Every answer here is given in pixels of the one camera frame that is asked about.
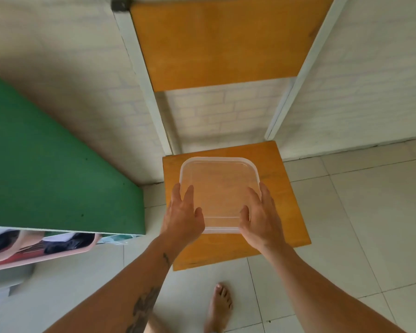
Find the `person's left hand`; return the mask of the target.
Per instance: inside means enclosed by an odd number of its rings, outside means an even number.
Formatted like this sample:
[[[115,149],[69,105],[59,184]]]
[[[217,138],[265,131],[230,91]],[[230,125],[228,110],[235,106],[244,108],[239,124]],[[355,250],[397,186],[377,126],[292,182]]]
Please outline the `person's left hand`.
[[[190,243],[200,237],[205,228],[197,228],[194,219],[194,187],[190,185],[184,197],[181,197],[181,205],[171,208],[171,202],[167,207],[161,234],[170,241],[172,247],[182,251]]]

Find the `person's right hand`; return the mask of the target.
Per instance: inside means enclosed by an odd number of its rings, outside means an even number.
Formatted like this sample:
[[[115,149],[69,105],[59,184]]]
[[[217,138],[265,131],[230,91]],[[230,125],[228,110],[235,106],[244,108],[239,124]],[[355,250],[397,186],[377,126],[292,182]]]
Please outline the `person's right hand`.
[[[252,188],[246,189],[247,202],[251,217],[251,229],[240,229],[247,243],[267,256],[279,251],[286,245],[282,222],[277,213],[275,202],[274,210],[267,210],[259,196]]]

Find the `clear plastic food container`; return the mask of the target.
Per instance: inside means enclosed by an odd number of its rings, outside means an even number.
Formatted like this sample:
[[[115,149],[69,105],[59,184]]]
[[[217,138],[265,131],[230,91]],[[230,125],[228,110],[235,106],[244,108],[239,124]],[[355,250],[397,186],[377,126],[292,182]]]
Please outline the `clear plastic food container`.
[[[247,188],[260,197],[259,183],[255,164],[243,157],[191,157],[180,169],[180,191],[194,187],[194,207],[202,209],[204,234],[238,234]]]

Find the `person's right forearm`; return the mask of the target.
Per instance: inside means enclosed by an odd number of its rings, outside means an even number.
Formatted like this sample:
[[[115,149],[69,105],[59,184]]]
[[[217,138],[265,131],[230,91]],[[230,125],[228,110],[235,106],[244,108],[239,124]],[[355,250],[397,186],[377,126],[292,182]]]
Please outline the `person's right forearm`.
[[[334,285],[285,243],[259,247],[279,275],[305,333],[406,333]]]

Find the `person's left forearm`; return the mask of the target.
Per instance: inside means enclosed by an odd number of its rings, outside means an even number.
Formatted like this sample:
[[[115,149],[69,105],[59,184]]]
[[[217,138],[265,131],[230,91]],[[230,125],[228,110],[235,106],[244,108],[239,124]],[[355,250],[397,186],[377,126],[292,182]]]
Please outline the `person's left forearm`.
[[[184,238],[160,234],[147,249],[44,333],[144,333]]]

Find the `person's bare foot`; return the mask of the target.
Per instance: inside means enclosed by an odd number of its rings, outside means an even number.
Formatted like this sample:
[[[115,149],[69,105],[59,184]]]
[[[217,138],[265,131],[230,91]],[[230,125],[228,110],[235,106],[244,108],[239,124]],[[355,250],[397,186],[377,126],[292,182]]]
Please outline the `person's bare foot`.
[[[211,297],[204,333],[224,333],[232,316],[232,295],[223,284],[217,284]]]

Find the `dark clothing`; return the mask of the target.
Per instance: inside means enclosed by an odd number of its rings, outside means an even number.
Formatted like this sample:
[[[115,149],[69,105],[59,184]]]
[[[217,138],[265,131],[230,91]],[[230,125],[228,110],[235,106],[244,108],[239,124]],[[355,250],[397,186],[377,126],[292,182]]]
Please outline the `dark clothing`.
[[[52,255],[56,253],[77,250],[89,246],[95,239],[92,233],[64,233],[47,236],[42,239],[43,253]]]

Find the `green table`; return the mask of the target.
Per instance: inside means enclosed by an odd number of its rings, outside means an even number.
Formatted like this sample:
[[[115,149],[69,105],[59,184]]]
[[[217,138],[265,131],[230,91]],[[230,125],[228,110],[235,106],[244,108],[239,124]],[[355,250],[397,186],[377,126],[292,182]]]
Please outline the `green table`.
[[[2,79],[0,228],[146,233],[142,189]]]

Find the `pink plastic basket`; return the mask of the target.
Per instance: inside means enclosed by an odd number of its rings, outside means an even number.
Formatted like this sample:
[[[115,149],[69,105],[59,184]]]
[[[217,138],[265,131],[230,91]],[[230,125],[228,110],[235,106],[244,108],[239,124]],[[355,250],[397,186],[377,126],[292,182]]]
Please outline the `pink plastic basket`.
[[[87,247],[45,255],[42,239],[58,234],[64,232],[0,228],[0,270],[85,253],[93,249],[102,238],[101,234],[92,233],[95,234],[95,239]]]

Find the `orange wooden chair white frame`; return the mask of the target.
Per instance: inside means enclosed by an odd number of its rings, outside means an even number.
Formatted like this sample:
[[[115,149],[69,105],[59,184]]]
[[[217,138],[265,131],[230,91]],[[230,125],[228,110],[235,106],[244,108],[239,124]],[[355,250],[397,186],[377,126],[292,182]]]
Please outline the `orange wooden chair white frame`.
[[[347,0],[111,0],[165,157],[166,202],[190,160],[244,158],[274,194],[289,244],[311,239],[273,141]],[[197,87],[288,80],[265,142],[181,154],[157,94]]]

